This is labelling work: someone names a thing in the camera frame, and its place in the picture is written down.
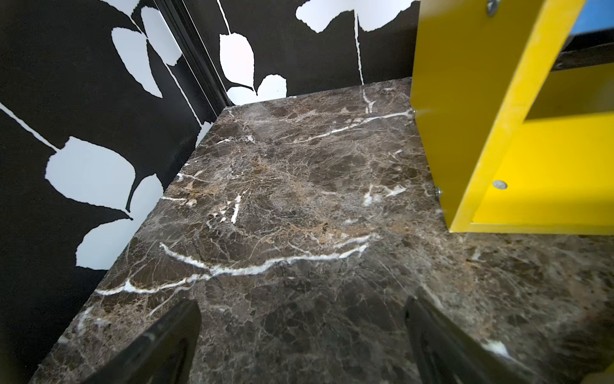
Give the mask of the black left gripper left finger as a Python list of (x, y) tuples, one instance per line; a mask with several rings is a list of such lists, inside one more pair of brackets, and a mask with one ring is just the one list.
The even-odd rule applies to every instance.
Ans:
[(183, 299), (85, 383), (187, 383), (201, 329), (201, 311)]

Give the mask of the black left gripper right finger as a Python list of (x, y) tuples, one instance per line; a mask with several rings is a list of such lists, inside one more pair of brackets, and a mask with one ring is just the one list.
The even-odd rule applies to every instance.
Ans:
[(408, 297), (405, 326), (423, 383), (525, 383), (423, 298)]

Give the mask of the yellow two-tier toy shelf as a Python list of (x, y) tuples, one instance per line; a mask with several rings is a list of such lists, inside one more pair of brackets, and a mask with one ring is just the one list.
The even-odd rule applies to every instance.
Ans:
[(411, 102), (451, 232), (611, 235), (613, 66), (553, 70), (582, 1), (423, 1)]

